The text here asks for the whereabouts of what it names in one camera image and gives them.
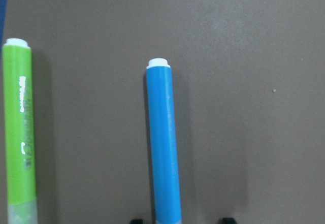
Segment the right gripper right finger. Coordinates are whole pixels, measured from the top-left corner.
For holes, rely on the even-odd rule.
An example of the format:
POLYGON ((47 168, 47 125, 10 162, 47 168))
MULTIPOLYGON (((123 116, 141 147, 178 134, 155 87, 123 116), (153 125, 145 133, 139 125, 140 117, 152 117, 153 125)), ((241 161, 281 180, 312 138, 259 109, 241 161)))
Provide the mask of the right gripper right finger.
POLYGON ((224 217, 220 220, 220 224, 237 224, 237 221, 232 217, 224 217))

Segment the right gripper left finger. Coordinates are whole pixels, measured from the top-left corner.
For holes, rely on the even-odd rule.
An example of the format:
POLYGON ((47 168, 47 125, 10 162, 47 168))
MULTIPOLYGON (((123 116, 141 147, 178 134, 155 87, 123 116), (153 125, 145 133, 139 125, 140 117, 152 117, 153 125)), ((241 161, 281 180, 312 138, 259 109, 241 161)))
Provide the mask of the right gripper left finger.
POLYGON ((130 221, 130 224, 143 224, 143 219, 141 218, 135 218, 130 221))

